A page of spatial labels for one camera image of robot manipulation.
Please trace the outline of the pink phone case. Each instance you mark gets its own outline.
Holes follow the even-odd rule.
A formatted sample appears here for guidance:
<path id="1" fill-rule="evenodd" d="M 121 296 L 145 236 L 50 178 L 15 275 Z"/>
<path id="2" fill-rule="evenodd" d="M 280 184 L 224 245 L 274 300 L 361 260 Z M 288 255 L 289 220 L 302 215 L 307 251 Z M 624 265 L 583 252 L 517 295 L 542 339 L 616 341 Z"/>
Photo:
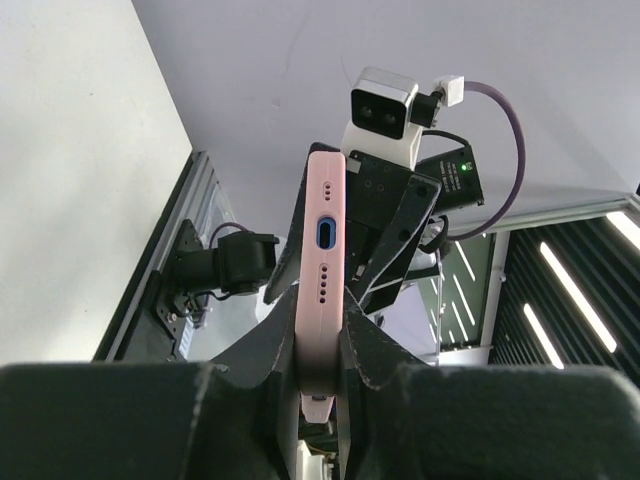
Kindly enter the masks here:
<path id="1" fill-rule="evenodd" d="M 345 157 L 315 151 L 307 164 L 295 316 L 296 378 L 305 420 L 329 420 L 338 385 L 345 286 Z"/>

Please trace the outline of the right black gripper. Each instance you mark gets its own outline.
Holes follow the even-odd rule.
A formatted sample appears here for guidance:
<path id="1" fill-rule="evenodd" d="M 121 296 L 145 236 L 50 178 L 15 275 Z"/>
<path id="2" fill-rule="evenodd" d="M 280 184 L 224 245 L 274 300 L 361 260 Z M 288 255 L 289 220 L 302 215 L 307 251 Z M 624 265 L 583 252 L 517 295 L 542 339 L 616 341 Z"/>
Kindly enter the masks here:
<path id="1" fill-rule="evenodd" d="M 314 142 L 307 158 L 315 152 L 339 149 Z M 284 249 L 265 288 L 265 304 L 299 279 L 308 159 Z M 348 158 L 345 282 L 366 314 L 395 302 L 440 190 L 437 180 L 394 163 L 358 151 Z"/>

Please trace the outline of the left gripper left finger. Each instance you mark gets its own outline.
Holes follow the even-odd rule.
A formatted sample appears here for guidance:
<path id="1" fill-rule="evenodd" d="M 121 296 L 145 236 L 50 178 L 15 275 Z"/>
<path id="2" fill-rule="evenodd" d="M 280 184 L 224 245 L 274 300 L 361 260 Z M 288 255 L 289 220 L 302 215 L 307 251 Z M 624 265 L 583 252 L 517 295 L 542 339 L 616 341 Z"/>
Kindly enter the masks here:
<path id="1" fill-rule="evenodd" d="M 297 289 L 213 360 L 1 371 L 5 479 L 291 479 Z"/>

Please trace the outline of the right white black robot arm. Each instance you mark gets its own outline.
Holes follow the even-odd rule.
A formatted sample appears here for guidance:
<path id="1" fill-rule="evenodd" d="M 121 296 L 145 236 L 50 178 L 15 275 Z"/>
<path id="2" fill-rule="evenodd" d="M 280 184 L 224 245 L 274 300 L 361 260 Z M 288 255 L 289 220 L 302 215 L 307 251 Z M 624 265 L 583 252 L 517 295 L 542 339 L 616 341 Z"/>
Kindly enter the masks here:
<path id="1" fill-rule="evenodd" d="M 424 225 L 484 201 L 468 144 L 424 159 L 414 170 L 354 151 L 340 162 L 339 173 L 346 180 L 345 282 L 368 314 L 391 306 L 402 282 L 426 276 L 426 268 L 410 262 L 417 251 L 430 255 L 441 250 L 448 231 L 423 243 L 418 237 Z M 299 278 L 305 200 L 311 190 L 300 184 L 282 254 L 275 253 L 274 236 L 237 231 L 215 247 L 179 251 L 170 269 L 174 284 L 184 294 L 219 290 L 225 297 L 263 287 L 265 301 L 273 302 Z M 410 222 L 423 226 L 412 228 Z"/>

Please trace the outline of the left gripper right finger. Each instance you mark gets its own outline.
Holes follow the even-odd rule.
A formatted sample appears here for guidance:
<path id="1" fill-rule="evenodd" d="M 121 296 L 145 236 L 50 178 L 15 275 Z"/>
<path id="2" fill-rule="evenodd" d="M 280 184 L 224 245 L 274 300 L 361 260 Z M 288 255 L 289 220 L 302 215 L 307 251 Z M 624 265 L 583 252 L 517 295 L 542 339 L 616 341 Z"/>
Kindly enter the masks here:
<path id="1" fill-rule="evenodd" d="M 607 367 L 439 366 L 352 297 L 340 334 L 345 479 L 635 479 L 639 391 Z"/>

